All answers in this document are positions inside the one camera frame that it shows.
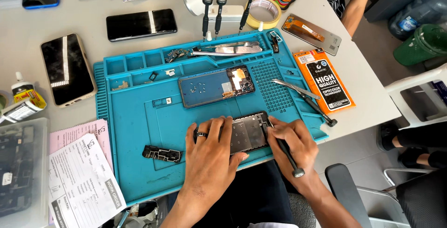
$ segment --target green bucket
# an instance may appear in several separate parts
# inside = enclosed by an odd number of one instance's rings
[[[447,56],[447,31],[435,24],[424,24],[394,52],[402,65],[414,65],[424,60]]]

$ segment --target blue silicone repair mat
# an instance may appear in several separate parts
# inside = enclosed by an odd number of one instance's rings
[[[280,52],[273,53],[270,31],[281,36],[277,29],[249,31],[210,42],[195,41],[106,57],[94,65],[98,119],[109,121],[115,176],[128,206],[181,188],[185,156],[180,163],[172,163],[144,158],[141,154],[145,145],[185,151],[186,129],[192,122],[199,124],[221,115],[238,117],[264,110],[285,122],[302,119],[316,141],[328,137],[320,130],[323,117],[297,92],[271,82],[278,78],[309,89],[284,41],[279,43]],[[164,60],[175,49],[191,50],[195,46],[240,41],[258,41],[263,51],[237,57],[183,56],[171,63]],[[190,109],[183,107],[179,77],[236,65],[247,66],[255,92]],[[158,75],[151,81],[153,72]],[[269,147],[255,150],[240,168],[271,157]]]

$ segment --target white table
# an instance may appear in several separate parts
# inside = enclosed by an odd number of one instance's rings
[[[227,4],[245,5],[247,0],[228,0]],[[110,15],[171,8],[178,32],[171,35],[111,43],[107,39],[105,18]],[[371,67],[326,0],[297,0],[283,13],[278,28],[287,15],[294,13],[303,19],[337,34],[342,38],[336,56],[329,56],[356,108],[331,114],[338,124],[321,129],[329,134],[324,141],[354,133],[400,116],[393,101],[377,79]],[[185,43],[202,38],[202,17],[188,12],[183,0],[60,0],[55,8],[0,10],[0,90],[10,91],[15,83],[15,72],[20,71],[26,81],[35,82],[37,91],[48,102],[47,108],[35,117],[51,120],[51,131],[68,128],[96,119],[95,99],[86,99],[60,109],[53,105],[40,44],[71,32],[76,32],[84,43],[90,65],[103,57],[132,53],[167,45]],[[239,23],[223,24],[219,35],[237,33]],[[214,24],[209,29],[214,33]],[[244,30],[252,30],[248,25]],[[315,49],[314,46],[282,34],[292,52]]]

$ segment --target foot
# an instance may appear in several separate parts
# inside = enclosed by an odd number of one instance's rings
[[[407,168],[419,168],[419,164],[416,162],[417,158],[422,154],[428,154],[428,150],[424,148],[407,148],[397,160],[402,166]]]
[[[388,151],[395,148],[393,138],[397,135],[399,129],[394,124],[380,124],[377,131],[377,147],[381,151]]]

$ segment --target ring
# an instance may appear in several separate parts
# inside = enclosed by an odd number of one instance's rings
[[[204,136],[205,138],[208,137],[207,133],[203,133],[203,132],[198,132],[197,136]]]

